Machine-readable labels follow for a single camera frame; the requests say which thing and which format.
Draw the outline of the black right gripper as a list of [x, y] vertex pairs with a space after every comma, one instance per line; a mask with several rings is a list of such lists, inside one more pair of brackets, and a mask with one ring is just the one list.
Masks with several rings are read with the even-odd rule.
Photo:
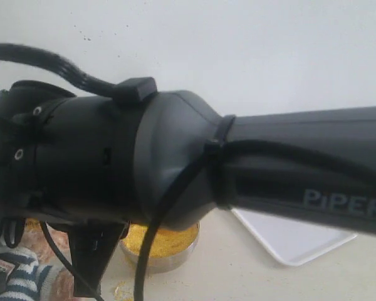
[[[74, 297], [101, 297], [103, 275], [119, 241], [127, 236], [129, 227], [129, 221], [88, 223], [83, 226], [43, 223], [43, 235], [47, 243], [74, 278]], [[71, 261], [59, 249], [49, 228], [67, 234]]]

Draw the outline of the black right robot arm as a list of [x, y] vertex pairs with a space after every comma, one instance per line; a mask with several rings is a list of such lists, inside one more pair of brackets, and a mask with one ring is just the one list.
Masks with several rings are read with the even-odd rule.
[[37, 81], [0, 92], [0, 239], [16, 247], [28, 218], [65, 231], [78, 296], [137, 223], [142, 300], [155, 232], [216, 207], [376, 235], [376, 107], [223, 117], [153, 78], [90, 97]]

